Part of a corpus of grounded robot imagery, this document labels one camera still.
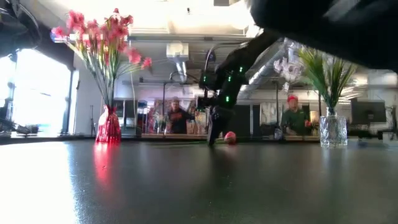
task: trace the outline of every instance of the dark shirt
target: dark shirt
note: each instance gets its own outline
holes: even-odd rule
[[[305,121],[308,121],[308,115],[303,110],[298,109],[296,112],[287,110],[282,115],[282,122],[280,125],[287,126],[289,129],[296,132],[298,135],[305,134]]]
[[[169,111],[167,113],[169,121],[171,122],[172,134],[186,134],[187,133],[187,120],[195,119],[185,110],[178,109],[177,111]]]

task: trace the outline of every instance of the green shirt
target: green shirt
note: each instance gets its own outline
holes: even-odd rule
[[[308,115],[303,110],[298,109],[296,112],[287,110],[282,115],[281,126],[287,125],[291,130],[299,135],[305,134],[305,121],[308,121]]]

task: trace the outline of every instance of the glass vase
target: glass vase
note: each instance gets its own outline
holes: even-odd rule
[[[320,141],[322,147],[345,147],[348,143],[347,124],[344,116],[338,116],[334,108],[326,109],[320,118]]]
[[[99,117],[96,142],[119,143],[122,133],[119,125],[119,118],[116,115],[116,108],[104,106],[105,112]]]

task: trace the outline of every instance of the duct pipe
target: duct pipe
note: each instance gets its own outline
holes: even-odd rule
[[[167,58],[175,63],[178,74],[180,74],[180,81],[187,81],[187,67],[185,62],[189,60],[189,50],[187,43],[178,41],[167,44],[166,49]]]
[[[185,65],[185,62],[188,60],[188,58],[181,58],[180,56],[176,56],[171,59],[175,63],[178,74],[180,74],[181,82],[183,82],[183,83],[186,82],[187,81],[187,66]]]
[[[253,90],[258,88],[265,78],[270,78],[271,75],[275,74],[274,62],[282,59],[286,55],[286,43],[283,39],[272,44],[261,56],[260,59],[254,64],[255,67],[259,67],[249,80],[249,84],[243,86],[241,92],[238,95],[239,99],[248,99]]]

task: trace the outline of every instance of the red vase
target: red vase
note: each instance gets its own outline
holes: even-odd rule
[[[105,112],[99,117],[96,142],[119,143],[122,137],[119,118],[116,115],[116,108],[104,106]]]

